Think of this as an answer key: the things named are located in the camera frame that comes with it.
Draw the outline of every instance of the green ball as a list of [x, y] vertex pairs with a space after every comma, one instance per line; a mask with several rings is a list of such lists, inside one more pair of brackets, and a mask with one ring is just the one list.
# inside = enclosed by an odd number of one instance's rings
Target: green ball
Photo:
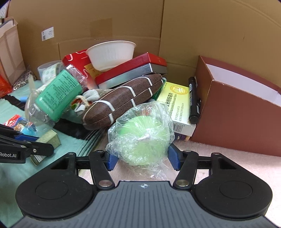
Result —
[[170, 140], [169, 128], [156, 118], [137, 116], [128, 120], [119, 130], [123, 136], [121, 156], [130, 165], [149, 165], [166, 154]]

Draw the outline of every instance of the white fluffy tablecloth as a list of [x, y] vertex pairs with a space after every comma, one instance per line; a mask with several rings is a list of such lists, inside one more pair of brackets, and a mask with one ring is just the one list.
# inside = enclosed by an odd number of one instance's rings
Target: white fluffy tablecloth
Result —
[[[98, 149], [105, 149], [106, 140], [105, 137]], [[210, 156], [212, 152], [219, 152], [268, 183], [273, 192], [273, 199], [266, 213], [266, 217], [281, 227], [281, 157], [231, 150], [190, 141], [176, 141], [175, 145], [182, 151], [192, 150], [201, 156]], [[172, 170], [169, 162], [166, 162], [166, 164], [171, 168], [168, 179], [173, 183], [178, 172]], [[122, 161], [118, 161], [115, 169], [110, 172], [110, 175], [115, 184], [120, 180], [144, 181], [142, 176], [136, 176]], [[83, 170], [80, 176], [92, 183], [89, 170]], [[198, 170], [195, 183], [198, 183], [207, 176], [208, 170]]]

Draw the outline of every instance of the cardboard wall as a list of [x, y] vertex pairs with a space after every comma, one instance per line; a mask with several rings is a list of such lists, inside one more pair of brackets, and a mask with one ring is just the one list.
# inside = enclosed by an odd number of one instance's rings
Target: cardboard wall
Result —
[[[38, 75], [43, 63], [62, 59], [104, 40], [137, 44], [135, 55], [159, 53], [164, 0], [12, 0], [24, 62]], [[55, 37], [41, 32], [54, 27]]]
[[168, 81], [187, 85], [203, 55], [281, 86], [280, 41], [278, 0], [165, 0], [160, 56]]

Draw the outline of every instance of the black marker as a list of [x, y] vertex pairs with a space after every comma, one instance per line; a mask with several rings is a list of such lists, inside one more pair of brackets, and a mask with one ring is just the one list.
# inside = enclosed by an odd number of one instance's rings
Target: black marker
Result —
[[188, 84], [189, 84], [189, 121], [192, 124], [198, 124], [199, 122], [199, 105], [198, 105], [198, 98], [196, 94], [196, 80], [194, 77], [190, 77], [188, 79]]

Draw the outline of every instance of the orange package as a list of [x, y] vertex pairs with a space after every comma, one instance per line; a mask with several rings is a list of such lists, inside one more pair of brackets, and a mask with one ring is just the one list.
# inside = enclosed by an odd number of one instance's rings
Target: orange package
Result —
[[0, 75], [0, 98], [13, 91], [11, 85]]

